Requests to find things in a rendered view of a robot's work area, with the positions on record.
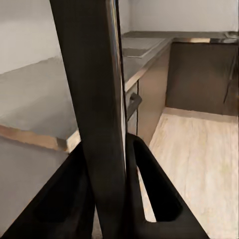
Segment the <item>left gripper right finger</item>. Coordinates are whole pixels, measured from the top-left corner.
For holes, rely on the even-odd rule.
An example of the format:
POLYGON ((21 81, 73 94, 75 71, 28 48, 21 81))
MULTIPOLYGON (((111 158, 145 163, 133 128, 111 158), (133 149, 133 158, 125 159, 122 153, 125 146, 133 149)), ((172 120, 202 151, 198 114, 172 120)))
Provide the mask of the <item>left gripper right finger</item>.
POLYGON ((129 239, 210 239, 144 140, 125 133, 129 239), (157 222, 145 219, 140 171, 157 222))

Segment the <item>poster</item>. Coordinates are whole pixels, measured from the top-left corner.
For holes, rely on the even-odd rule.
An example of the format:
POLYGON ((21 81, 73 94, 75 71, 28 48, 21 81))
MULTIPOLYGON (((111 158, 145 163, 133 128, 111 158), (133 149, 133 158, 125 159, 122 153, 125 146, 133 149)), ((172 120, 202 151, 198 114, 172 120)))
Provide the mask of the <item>poster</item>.
POLYGON ((119 0, 49 0, 103 239, 129 239, 119 0))

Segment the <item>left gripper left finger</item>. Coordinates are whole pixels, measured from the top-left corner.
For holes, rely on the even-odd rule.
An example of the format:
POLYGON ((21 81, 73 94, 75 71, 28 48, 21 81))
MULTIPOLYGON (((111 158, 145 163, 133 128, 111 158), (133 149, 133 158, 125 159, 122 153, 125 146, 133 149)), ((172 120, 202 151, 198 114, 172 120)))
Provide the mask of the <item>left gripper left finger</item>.
POLYGON ((95 207, 80 142, 0 239, 92 239, 95 207))

